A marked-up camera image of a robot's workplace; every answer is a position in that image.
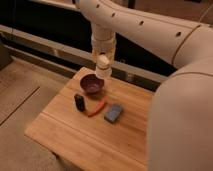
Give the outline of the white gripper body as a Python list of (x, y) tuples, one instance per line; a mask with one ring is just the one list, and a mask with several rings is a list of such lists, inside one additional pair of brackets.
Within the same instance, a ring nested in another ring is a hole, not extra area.
[(114, 33), (108, 35), (95, 35), (91, 36), (91, 44), (92, 50), (96, 50), (98, 52), (98, 56), (101, 53), (104, 53), (108, 58), (110, 55), (115, 56), (116, 50), (116, 37)]

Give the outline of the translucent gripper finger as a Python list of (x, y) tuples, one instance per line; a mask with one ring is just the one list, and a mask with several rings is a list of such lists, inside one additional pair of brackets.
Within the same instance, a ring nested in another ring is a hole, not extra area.
[(114, 55), (110, 55), (110, 75), (112, 75), (112, 69), (113, 69), (113, 64), (114, 64)]
[(98, 52), (96, 50), (92, 50), (92, 60), (95, 64), (95, 67), (97, 66), (97, 57), (98, 57)]

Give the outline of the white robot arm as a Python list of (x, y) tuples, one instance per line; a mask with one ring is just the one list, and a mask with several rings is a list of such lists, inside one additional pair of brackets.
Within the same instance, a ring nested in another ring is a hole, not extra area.
[(147, 170), (213, 171), (213, 28), (112, 0), (77, 0), (77, 7), (91, 22), (94, 55), (112, 55), (120, 34), (167, 75), (148, 114)]

